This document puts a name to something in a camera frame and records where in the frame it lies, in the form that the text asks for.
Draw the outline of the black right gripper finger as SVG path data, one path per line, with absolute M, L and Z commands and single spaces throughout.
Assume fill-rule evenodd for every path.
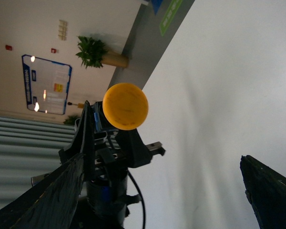
M 286 177 L 250 155 L 240 169 L 245 194 L 261 229 L 286 229 Z

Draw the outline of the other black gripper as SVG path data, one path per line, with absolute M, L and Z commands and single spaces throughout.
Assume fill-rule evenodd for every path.
M 94 146 L 92 107 L 85 101 L 69 148 L 69 161 L 0 210 L 0 229 L 122 229 L 128 205 L 145 205 L 141 192 L 127 195 L 129 168 L 164 155 L 160 142 L 145 145 L 137 131 L 119 130 L 118 149 Z M 83 155 L 94 157 L 92 172 L 83 173 Z M 83 186 L 87 196 L 79 198 Z

